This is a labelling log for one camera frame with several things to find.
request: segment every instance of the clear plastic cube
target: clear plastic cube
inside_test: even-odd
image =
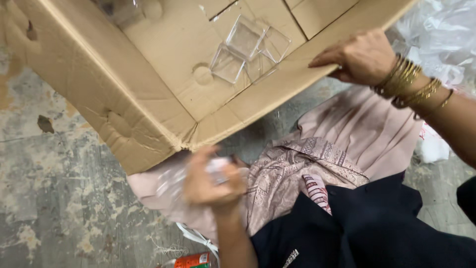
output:
[[[276,28],[269,26],[258,45],[258,50],[266,54],[275,63],[279,63],[286,56],[291,44],[290,38],[276,30]]]
[[[235,84],[245,65],[245,60],[233,53],[221,43],[210,65],[210,72],[232,84]]]
[[[276,63],[261,52],[245,63],[245,71],[252,83],[258,83],[276,71],[277,68]]]
[[[250,59],[256,55],[266,29],[240,15],[227,37],[227,46]]]

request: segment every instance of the gold bangle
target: gold bangle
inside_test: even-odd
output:
[[[433,109],[431,112],[427,113],[425,116],[420,116],[420,118],[417,118],[417,114],[415,113],[415,114],[413,115],[413,119],[415,119],[415,120],[423,120],[423,119],[429,117],[429,116],[430,116],[431,114],[433,114],[434,112],[438,111],[439,109],[445,107],[445,106],[448,104],[448,102],[449,102],[449,100],[451,99],[451,97],[453,96],[453,93],[454,93],[454,92],[455,92],[454,89],[450,89],[450,90],[449,90],[449,95],[448,95],[448,97],[447,97],[440,105],[438,105],[438,106],[437,106],[435,109]]]
[[[389,77],[375,87],[374,91],[383,97],[399,95],[409,87],[421,74],[422,68],[405,58],[398,58],[396,67]]]
[[[388,84],[390,80],[394,77],[394,75],[397,73],[399,69],[401,69],[402,64],[404,63],[404,58],[400,53],[397,53],[397,62],[393,66],[392,71],[385,77],[385,79],[380,82],[378,85],[374,86],[372,89],[374,90],[375,93],[382,95],[384,92],[384,86]]]
[[[400,53],[397,53],[397,62],[395,63],[395,66],[393,66],[392,70],[390,73],[380,82],[378,85],[374,87],[374,91],[379,88],[383,88],[383,86],[390,81],[390,79],[395,75],[397,70],[400,68],[400,65],[402,64],[402,55]]]
[[[421,66],[407,61],[407,67],[400,74],[398,82],[394,85],[394,89],[388,92],[390,95],[399,95],[405,88],[411,86],[413,82],[420,76],[422,71]]]
[[[418,104],[428,99],[433,93],[437,91],[437,89],[440,86],[441,86],[441,81],[438,78],[432,78],[430,83],[428,83],[426,86],[421,88],[415,94],[407,98],[402,98],[402,96],[397,96],[395,99],[393,99],[392,104],[398,109],[406,108],[412,104]]]

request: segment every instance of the black jacket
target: black jacket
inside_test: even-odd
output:
[[[251,238],[259,267],[476,268],[476,241],[417,219],[421,196],[402,185],[403,177],[354,190],[327,186],[332,216],[301,193],[290,214]],[[475,222],[476,177],[459,187],[457,197]]]

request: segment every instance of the hand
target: hand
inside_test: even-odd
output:
[[[309,67],[339,64],[341,69],[329,76],[342,82],[376,86],[392,71],[396,62],[384,32],[375,29],[359,32],[349,40],[325,49],[311,61]]]
[[[204,146],[192,155],[188,163],[188,174],[184,182],[184,198],[194,205],[210,206],[215,214],[227,213],[238,207],[239,200],[246,193],[238,168],[233,164],[223,167],[223,175],[228,181],[216,185],[206,171],[210,156],[217,146]]]

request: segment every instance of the stained floor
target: stained floor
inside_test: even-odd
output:
[[[319,81],[221,142],[222,154],[237,153],[251,163],[269,140],[293,131],[305,111],[347,87]],[[137,201],[119,163],[84,118],[4,48],[0,125],[0,268],[154,268],[181,250],[205,251]],[[414,159],[406,184],[422,194],[419,218],[476,238],[455,195],[473,174],[454,155],[429,165]],[[178,251],[165,251],[173,244]]]

